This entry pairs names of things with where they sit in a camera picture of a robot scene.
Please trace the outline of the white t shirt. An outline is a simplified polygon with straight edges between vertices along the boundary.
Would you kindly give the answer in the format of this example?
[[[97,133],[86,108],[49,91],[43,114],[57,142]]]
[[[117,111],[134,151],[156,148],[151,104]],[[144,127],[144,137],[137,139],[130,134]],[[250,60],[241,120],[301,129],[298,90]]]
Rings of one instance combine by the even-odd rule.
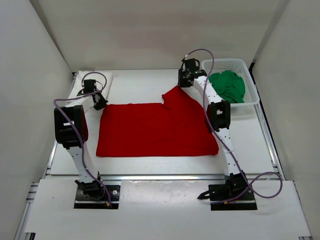
[[[105,99],[107,99],[113,78],[114,75],[108,71],[78,71],[68,98],[75,98],[77,96],[80,90],[84,88],[85,80],[96,80],[96,85],[99,90],[106,84],[101,94]]]

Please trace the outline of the red t shirt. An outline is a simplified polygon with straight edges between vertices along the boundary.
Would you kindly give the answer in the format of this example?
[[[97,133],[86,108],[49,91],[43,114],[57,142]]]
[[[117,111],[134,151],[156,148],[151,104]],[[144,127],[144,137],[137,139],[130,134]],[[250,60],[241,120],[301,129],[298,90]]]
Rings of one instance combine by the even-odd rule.
[[[215,156],[203,107],[178,86],[162,103],[110,104],[100,118],[98,157]]]

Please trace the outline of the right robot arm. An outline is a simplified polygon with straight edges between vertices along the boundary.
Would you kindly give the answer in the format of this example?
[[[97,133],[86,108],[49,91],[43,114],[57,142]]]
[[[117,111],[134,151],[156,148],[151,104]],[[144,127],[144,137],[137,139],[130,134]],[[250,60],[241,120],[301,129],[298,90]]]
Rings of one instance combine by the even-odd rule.
[[[178,86],[181,88],[195,88],[202,96],[205,119],[209,131],[223,145],[223,154],[226,161],[224,173],[225,184],[217,190],[209,190],[198,198],[207,199],[209,194],[226,195],[230,200],[238,199],[248,187],[247,178],[239,168],[234,154],[230,136],[231,104],[222,99],[214,90],[205,70],[200,68],[200,62],[195,59],[182,59],[178,70]]]

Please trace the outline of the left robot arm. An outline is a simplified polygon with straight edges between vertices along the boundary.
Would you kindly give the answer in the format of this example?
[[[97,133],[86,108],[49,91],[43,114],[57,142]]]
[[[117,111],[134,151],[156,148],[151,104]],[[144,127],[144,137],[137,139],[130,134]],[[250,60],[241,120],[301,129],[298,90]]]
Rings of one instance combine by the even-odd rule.
[[[78,179],[75,180],[78,188],[95,201],[104,199],[110,202],[110,193],[88,150],[89,130],[85,116],[90,109],[99,111],[107,106],[107,85],[106,77],[103,82],[82,79],[80,90],[74,97],[53,100],[53,114],[55,139],[67,150],[74,162],[78,171]]]

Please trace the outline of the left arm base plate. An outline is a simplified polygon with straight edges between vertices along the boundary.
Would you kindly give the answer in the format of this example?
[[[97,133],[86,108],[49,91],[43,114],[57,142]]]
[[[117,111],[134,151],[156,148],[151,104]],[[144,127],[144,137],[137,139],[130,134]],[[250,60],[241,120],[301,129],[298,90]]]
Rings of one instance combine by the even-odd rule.
[[[106,188],[110,195],[110,201],[108,195],[105,193],[105,189],[102,188],[101,193],[94,195],[85,194],[80,186],[76,189],[75,199],[73,208],[74,209],[108,209],[108,210],[117,210],[119,208],[120,202],[120,185],[106,185]]]

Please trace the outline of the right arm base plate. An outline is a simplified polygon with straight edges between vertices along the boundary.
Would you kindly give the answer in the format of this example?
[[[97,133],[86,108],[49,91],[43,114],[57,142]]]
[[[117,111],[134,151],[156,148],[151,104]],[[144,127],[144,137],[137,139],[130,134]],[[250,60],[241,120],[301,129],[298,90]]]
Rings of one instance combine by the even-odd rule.
[[[255,211],[258,209],[255,195],[251,190],[241,188],[231,191],[226,184],[210,184],[197,199],[209,200],[211,211]]]

